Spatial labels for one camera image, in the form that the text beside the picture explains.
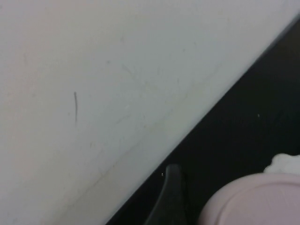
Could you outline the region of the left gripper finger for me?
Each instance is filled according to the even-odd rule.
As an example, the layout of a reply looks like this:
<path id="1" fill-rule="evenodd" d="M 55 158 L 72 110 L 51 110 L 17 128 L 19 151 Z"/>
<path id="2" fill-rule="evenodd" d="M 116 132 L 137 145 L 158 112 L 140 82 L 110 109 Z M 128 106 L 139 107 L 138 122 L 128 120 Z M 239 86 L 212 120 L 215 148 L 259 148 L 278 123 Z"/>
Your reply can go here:
<path id="1" fill-rule="evenodd" d="M 159 197 L 144 222 L 146 225 L 186 225 L 185 181 L 179 165 L 168 165 Z"/>

